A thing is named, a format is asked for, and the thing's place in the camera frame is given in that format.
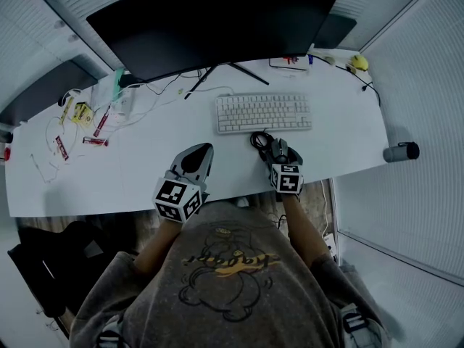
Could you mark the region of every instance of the keyboard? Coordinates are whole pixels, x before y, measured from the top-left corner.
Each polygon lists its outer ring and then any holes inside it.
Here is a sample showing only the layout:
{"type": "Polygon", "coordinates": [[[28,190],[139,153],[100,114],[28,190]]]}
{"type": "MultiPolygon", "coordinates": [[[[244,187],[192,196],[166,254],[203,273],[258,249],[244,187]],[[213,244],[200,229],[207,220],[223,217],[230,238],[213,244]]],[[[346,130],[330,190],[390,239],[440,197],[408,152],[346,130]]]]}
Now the keyboard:
{"type": "Polygon", "coordinates": [[[311,129],[310,104],[301,94],[252,94],[216,98],[219,134],[311,129]]]}

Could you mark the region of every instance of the cylindrical speaker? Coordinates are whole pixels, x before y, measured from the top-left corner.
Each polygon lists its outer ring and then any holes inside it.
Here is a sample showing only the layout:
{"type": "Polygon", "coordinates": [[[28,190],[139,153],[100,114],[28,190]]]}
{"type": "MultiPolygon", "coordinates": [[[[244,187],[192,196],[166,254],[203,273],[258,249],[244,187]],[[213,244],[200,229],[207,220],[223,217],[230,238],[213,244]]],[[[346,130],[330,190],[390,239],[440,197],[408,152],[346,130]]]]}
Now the cylindrical speaker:
{"type": "Polygon", "coordinates": [[[387,162],[416,160],[420,152],[419,146],[414,142],[398,143],[398,146],[384,150],[384,160],[387,162]]]}

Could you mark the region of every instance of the desk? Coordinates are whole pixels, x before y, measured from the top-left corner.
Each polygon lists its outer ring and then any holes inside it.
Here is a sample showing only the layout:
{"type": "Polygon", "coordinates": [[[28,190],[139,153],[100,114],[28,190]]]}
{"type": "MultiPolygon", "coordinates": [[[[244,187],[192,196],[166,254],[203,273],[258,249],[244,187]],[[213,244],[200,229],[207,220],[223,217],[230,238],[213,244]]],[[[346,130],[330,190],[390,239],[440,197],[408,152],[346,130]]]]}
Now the desk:
{"type": "MultiPolygon", "coordinates": [[[[242,65],[270,85],[232,67],[220,66],[199,90],[230,86],[235,94],[306,93],[312,111],[312,130],[272,132],[301,154],[305,182],[385,163],[382,151],[388,142],[376,95],[370,89],[362,92],[363,84],[354,76],[316,59],[308,76],[293,79],[273,72],[267,61],[242,65]]],[[[155,84],[163,88],[173,78],[155,84]]],[[[370,80],[367,74],[364,80],[370,80]]],[[[222,88],[195,92],[184,101],[178,95],[179,90],[187,91],[195,82],[195,78],[177,79],[159,97],[153,112],[113,134],[108,147],[82,144],[80,130],[70,165],[61,164],[57,178],[51,183],[44,183],[30,155],[34,155],[46,178],[54,175],[44,135],[47,123],[51,117],[60,116],[62,108],[51,106],[16,128],[6,166],[10,215],[43,217],[154,209],[155,184],[164,176],[174,156],[204,142],[215,149],[206,182],[210,201],[271,190],[265,165],[249,144],[249,134],[216,132],[215,97],[230,91],[222,88]]],[[[133,113],[148,110],[155,99],[146,86],[140,87],[133,113]]],[[[75,132],[75,125],[68,124],[67,136],[75,132]]],[[[59,129],[49,130],[51,140],[57,134],[53,132],[59,129]]]]}

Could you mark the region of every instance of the monitor stand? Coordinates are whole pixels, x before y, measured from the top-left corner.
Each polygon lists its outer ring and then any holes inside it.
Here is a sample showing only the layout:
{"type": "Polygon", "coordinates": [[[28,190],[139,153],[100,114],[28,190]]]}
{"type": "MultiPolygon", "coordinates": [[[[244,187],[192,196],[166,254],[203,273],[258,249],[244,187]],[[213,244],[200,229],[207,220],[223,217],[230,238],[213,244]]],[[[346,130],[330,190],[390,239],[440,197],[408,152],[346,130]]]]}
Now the monitor stand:
{"type": "MultiPolygon", "coordinates": [[[[232,68],[235,68],[236,70],[242,72],[242,73],[246,73],[248,76],[251,76],[252,78],[255,78],[256,80],[258,81],[261,81],[262,83],[266,84],[266,85],[269,85],[269,83],[266,81],[266,80],[263,80],[260,76],[256,76],[253,72],[250,72],[248,71],[246,68],[242,67],[241,65],[238,65],[236,63],[227,63],[228,66],[231,66],[232,68]]],[[[216,69],[217,65],[216,66],[212,66],[199,80],[198,82],[194,85],[194,87],[192,89],[190,89],[190,92],[187,93],[187,95],[185,96],[184,99],[187,99],[190,97],[190,94],[192,91],[194,91],[196,88],[198,88],[198,86],[204,81],[206,80],[206,78],[210,75],[210,73],[212,71],[214,71],[216,69]]]]}

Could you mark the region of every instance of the monitor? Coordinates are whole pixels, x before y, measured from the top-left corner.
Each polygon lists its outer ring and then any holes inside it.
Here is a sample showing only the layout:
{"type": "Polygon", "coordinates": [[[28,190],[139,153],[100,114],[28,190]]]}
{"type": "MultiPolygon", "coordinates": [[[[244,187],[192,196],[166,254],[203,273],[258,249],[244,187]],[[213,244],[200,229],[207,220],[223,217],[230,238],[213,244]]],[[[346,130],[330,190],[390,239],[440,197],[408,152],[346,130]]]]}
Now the monitor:
{"type": "Polygon", "coordinates": [[[337,14],[329,14],[314,39],[314,47],[335,49],[356,26],[356,20],[337,14]]]}
{"type": "Polygon", "coordinates": [[[335,0],[120,0],[88,23],[139,80],[306,55],[335,0]]]}

